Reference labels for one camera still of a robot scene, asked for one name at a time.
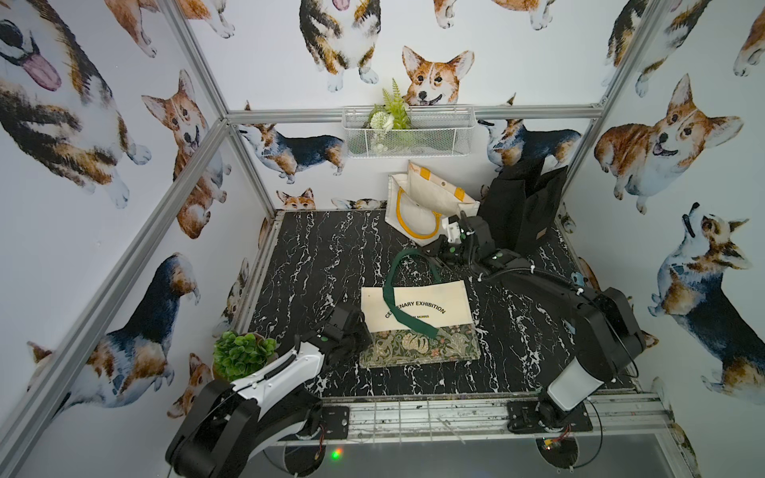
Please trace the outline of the cream tote bag yellow handles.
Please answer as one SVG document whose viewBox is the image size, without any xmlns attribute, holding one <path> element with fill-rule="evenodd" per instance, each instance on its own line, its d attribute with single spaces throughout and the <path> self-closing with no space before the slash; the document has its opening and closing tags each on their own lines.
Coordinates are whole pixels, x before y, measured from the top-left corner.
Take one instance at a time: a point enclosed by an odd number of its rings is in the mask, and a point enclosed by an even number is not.
<svg viewBox="0 0 765 478">
<path fill-rule="evenodd" d="M 475 216 L 479 205 L 463 188 L 416 163 L 388 177 L 386 223 L 418 246 L 445 234 L 444 220 L 462 212 Z"/>
</svg>

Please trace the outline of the cream tote bag green handles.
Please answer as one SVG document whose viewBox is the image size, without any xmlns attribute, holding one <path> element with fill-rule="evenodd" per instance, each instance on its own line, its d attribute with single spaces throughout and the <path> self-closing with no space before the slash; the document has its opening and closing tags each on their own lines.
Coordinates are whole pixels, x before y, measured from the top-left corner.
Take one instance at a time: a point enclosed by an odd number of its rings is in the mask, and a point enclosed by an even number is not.
<svg viewBox="0 0 765 478">
<path fill-rule="evenodd" d="M 360 366 L 397 368 L 442 362 L 471 362 L 481 356 L 466 286 L 445 282 L 428 264 L 424 286 L 399 287 L 402 264 L 424 260 L 416 249 L 394 257 L 384 285 L 361 290 L 361 309 L 372 344 L 360 355 Z"/>
</svg>

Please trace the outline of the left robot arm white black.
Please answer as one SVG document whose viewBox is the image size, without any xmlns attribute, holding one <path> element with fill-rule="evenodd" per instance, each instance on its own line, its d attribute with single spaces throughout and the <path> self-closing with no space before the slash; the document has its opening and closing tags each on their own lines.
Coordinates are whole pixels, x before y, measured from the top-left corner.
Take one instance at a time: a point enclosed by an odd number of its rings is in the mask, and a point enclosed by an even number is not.
<svg viewBox="0 0 765 478">
<path fill-rule="evenodd" d="M 306 382 L 358 358 L 371 344 L 362 310 L 341 303 L 262 370 L 234 382 L 209 382 L 165 452 L 171 474 L 237 477 L 250 458 L 282 438 L 323 436 L 322 400 Z"/>
</svg>

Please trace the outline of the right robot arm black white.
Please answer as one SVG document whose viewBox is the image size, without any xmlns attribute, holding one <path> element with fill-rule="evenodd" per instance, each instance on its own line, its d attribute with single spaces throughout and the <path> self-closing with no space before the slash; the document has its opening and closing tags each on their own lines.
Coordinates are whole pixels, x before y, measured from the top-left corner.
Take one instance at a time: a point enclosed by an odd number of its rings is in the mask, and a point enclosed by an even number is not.
<svg viewBox="0 0 765 478">
<path fill-rule="evenodd" d="M 422 252 L 439 266 L 464 266 L 479 280 L 539 301 L 549 315 L 558 315 L 568 326 L 575 352 L 566 368 L 544 386 L 535 408 L 541 416 L 570 414 L 647 349 L 624 293 L 579 285 L 498 247 L 488 224 L 478 216 L 448 218 L 446 233 Z"/>
</svg>

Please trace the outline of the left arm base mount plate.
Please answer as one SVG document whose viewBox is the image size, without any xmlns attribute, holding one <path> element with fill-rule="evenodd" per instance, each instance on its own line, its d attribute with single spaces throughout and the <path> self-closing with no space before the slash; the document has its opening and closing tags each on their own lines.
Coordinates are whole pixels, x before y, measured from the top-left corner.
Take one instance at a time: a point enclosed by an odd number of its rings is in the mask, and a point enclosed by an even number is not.
<svg viewBox="0 0 765 478">
<path fill-rule="evenodd" d="M 351 409 L 348 406 L 320 406 L 308 422 L 311 439 L 345 440 L 349 436 Z"/>
</svg>

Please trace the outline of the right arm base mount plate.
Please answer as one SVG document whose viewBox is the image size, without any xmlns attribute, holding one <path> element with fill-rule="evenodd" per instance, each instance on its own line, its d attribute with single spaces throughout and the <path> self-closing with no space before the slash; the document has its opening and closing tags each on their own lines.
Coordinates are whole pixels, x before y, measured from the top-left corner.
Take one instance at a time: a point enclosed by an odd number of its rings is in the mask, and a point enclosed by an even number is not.
<svg viewBox="0 0 765 478">
<path fill-rule="evenodd" d="M 569 411 L 557 408 L 549 400 L 520 400 L 507 402 L 507 429 L 515 434 L 561 433 L 563 431 L 589 432 L 593 423 L 580 402 Z"/>
</svg>

